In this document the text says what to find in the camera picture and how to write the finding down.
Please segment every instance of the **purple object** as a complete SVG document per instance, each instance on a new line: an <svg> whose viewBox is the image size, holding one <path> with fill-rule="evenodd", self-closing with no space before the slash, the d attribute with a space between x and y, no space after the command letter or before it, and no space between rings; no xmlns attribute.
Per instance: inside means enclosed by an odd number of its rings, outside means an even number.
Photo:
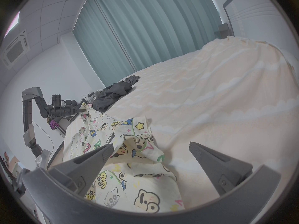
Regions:
<svg viewBox="0 0 299 224"><path fill-rule="evenodd" d="M54 120L51 120L49 125L50 125L52 130L57 129L59 127L59 124Z"/></svg>

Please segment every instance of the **dark gray clothing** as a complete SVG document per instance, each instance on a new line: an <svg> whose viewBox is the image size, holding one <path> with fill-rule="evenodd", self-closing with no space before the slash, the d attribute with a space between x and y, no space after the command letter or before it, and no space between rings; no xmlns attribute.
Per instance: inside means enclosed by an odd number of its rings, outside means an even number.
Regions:
<svg viewBox="0 0 299 224"><path fill-rule="evenodd" d="M99 112L105 112L108 107L117 102L122 96L125 96L132 90L132 85L139 80L139 76L130 76L124 81L120 81L103 89L97 94L92 108Z"/></svg>

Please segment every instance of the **curtain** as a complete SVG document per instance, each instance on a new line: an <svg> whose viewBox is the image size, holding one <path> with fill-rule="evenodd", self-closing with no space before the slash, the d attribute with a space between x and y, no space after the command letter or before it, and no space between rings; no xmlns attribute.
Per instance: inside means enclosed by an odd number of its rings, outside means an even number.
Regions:
<svg viewBox="0 0 299 224"><path fill-rule="evenodd" d="M87 0L73 33L108 86L220 38L212 0Z"/></svg>

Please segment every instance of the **bedspread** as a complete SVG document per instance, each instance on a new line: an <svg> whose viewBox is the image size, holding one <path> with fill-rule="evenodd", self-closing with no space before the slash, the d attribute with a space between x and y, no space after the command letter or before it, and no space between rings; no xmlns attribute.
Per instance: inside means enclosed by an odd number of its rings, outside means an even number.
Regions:
<svg viewBox="0 0 299 224"><path fill-rule="evenodd" d="M271 199L278 197L299 157L299 89L277 48L215 39L134 75L139 82L106 114L117 120L146 115L185 208L219 196L189 152L190 141L249 162L253 171L261 164L277 170L282 179ZM71 123L65 143L81 126L79 118Z"/></svg>

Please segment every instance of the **ceiling air conditioner vent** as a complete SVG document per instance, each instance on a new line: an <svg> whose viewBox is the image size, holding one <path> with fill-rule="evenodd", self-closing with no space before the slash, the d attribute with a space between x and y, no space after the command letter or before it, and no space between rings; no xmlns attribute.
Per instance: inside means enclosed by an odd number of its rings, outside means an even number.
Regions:
<svg viewBox="0 0 299 224"><path fill-rule="evenodd" d="M11 69L13 65L28 51L30 47L28 45L26 30L23 30L7 47L1 55L1 59L7 69Z"/></svg>

